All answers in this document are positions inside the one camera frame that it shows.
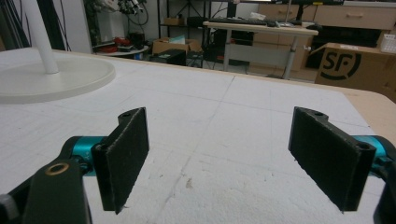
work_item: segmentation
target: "white pole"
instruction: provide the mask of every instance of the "white pole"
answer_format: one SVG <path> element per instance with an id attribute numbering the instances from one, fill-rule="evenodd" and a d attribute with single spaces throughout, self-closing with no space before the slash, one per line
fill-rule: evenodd
<path id="1" fill-rule="evenodd" d="M 59 73 L 58 64 L 55 62 L 53 57 L 50 40 L 47 35 L 46 27 L 44 26 L 37 1 L 22 0 L 22 5 L 25 9 L 27 18 L 29 19 L 29 24 L 31 24 L 31 31 L 35 37 L 35 42 L 37 43 L 44 68 L 46 69 L 46 74 Z"/>

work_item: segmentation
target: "keyboard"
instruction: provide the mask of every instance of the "keyboard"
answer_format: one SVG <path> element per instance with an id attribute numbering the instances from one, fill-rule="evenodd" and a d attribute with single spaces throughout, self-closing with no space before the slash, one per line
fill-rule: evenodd
<path id="1" fill-rule="evenodd" d="M 250 20 L 250 19 L 229 19 L 229 18 L 212 18 L 208 20 L 209 22 L 219 22 L 219 23 L 232 23 L 232 24 L 246 24 L 246 25 L 263 25 L 268 27 L 278 27 L 276 21 L 270 20 Z"/>

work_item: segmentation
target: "black box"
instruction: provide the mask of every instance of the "black box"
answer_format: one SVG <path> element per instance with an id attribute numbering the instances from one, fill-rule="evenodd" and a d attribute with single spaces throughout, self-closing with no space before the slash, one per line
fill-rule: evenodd
<path id="1" fill-rule="evenodd" d="M 154 54 L 149 58 L 149 60 L 155 63 L 169 63 L 186 66 L 186 50 L 168 49 L 159 54 Z"/>

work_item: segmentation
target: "sf logo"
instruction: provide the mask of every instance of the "sf logo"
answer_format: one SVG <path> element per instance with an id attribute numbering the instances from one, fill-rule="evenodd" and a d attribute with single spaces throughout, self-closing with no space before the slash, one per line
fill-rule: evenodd
<path id="1" fill-rule="evenodd" d="M 361 65 L 361 54 L 329 52 L 326 55 L 322 77 L 330 80 L 343 80 L 352 77 Z"/>

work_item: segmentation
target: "white desk frame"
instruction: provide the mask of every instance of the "white desk frame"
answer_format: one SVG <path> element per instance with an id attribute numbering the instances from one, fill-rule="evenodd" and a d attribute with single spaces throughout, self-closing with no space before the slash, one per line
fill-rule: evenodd
<path id="1" fill-rule="evenodd" d="M 258 25 L 230 24 L 205 21 L 204 25 L 208 28 L 218 28 L 227 30 L 225 51 L 224 51 L 224 71 L 228 71 L 230 59 L 253 62 L 266 63 L 276 66 L 285 67 L 282 78 L 289 79 L 290 69 L 293 64 L 294 55 L 297 49 L 298 37 L 310 37 L 318 35 L 318 31 L 307 30 L 305 28 L 288 28 L 288 27 L 267 27 Z M 231 32 L 248 31 L 255 33 L 266 33 L 270 35 L 291 35 L 293 41 L 290 50 L 283 49 L 263 49 L 252 46 L 243 46 L 231 44 Z"/>

